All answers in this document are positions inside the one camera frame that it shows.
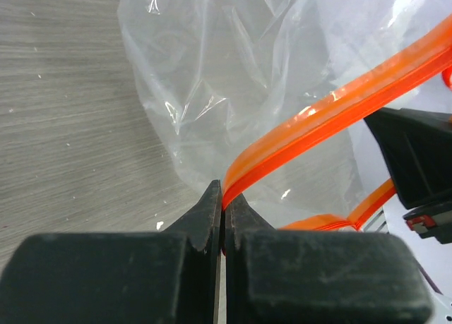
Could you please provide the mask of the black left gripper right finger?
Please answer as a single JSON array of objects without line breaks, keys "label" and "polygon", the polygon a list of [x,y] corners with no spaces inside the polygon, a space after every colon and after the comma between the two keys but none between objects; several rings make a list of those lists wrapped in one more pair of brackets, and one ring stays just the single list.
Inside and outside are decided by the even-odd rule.
[{"label": "black left gripper right finger", "polygon": [[228,323],[426,323],[433,303],[396,236],[273,228],[245,197],[225,210]]}]

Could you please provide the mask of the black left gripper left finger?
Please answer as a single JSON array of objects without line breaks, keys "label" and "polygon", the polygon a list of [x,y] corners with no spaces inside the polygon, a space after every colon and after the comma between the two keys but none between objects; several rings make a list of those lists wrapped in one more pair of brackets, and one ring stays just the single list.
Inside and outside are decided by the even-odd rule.
[{"label": "black left gripper left finger", "polygon": [[1,275],[2,323],[216,323],[222,192],[161,232],[26,238]]}]

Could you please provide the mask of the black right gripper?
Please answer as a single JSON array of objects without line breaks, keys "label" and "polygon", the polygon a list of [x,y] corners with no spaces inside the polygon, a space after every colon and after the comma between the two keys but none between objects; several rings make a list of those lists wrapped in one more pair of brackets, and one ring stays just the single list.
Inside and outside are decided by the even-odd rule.
[{"label": "black right gripper", "polygon": [[450,244],[451,115],[381,108],[364,121],[380,147],[401,203],[415,208],[403,216],[406,225],[421,239]]}]

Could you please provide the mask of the clear zip bag orange zipper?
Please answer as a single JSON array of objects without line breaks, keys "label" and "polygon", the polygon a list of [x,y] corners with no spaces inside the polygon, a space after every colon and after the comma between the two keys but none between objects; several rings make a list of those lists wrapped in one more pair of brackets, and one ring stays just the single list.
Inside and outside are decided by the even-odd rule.
[{"label": "clear zip bag orange zipper", "polygon": [[203,191],[261,136],[426,35],[451,0],[120,0],[138,96]]}]

